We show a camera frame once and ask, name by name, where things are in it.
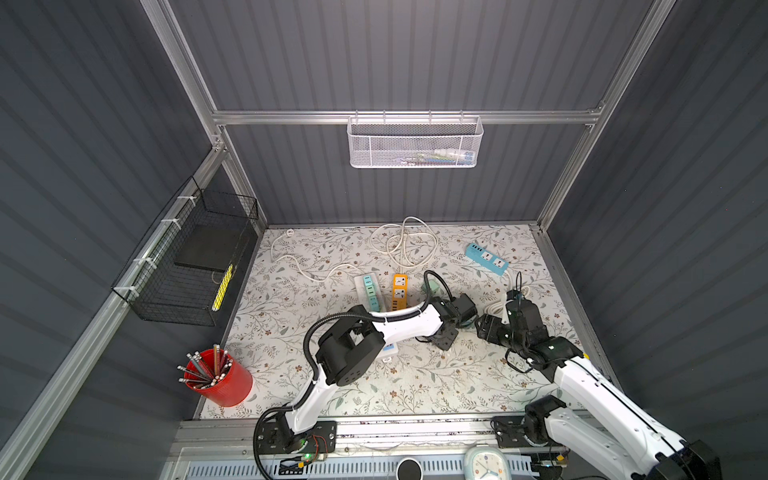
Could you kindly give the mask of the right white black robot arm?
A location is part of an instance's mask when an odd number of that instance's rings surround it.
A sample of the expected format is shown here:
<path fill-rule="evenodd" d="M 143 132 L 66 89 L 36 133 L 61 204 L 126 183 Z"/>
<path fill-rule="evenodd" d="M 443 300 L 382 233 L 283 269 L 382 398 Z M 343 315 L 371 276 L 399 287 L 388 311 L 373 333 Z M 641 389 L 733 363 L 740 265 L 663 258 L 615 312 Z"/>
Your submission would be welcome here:
<path fill-rule="evenodd" d="M 538 307 L 508 292 L 506 315 L 475 321 L 480 339 L 521 357 L 529 368 L 570 395 L 598 422 L 594 427 L 561 399 L 529 403 L 515 430 L 534 446 L 562 445 L 609 479 L 720 479 L 719 456 L 701 440 L 687 441 L 629 399 L 570 340 L 552 336 Z"/>

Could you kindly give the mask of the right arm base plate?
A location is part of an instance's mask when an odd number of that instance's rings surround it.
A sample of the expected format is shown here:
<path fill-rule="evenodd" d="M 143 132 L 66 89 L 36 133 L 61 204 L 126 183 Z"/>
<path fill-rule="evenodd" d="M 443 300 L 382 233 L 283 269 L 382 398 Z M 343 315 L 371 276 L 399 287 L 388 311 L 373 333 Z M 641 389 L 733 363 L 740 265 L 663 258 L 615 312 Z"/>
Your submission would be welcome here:
<path fill-rule="evenodd" d="M 564 448 L 564 445 L 549 437 L 543 422 L 526 414 L 494 416 L 490 425 L 499 448 Z"/>

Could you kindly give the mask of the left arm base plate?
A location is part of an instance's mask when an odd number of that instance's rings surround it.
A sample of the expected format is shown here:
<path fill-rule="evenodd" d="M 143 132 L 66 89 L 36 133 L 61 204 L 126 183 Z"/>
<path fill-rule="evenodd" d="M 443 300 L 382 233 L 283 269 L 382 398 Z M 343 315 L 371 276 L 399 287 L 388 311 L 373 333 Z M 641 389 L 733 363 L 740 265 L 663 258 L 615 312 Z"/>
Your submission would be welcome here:
<path fill-rule="evenodd" d="M 333 453 L 337 427 L 335 421 L 318 421 L 310 430 L 296 434 L 286 420 L 270 419 L 257 426 L 253 438 L 254 451 L 266 455 Z"/>

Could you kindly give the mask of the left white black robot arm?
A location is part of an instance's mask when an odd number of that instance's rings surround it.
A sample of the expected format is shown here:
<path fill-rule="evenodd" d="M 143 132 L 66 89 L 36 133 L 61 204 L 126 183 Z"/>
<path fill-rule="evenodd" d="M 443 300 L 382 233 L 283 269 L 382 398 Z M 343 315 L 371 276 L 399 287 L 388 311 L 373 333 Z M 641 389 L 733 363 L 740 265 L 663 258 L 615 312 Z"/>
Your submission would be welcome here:
<path fill-rule="evenodd" d="M 318 320 L 302 342 L 311 377 L 292 403 L 261 414 L 254 430 L 254 455 L 302 450 L 335 392 L 365 376 L 385 346 L 419 338 L 447 351 L 459 329 L 477 316 L 477 306 L 466 294 L 443 299 L 428 292 L 413 307 L 373 312 L 357 305 Z"/>

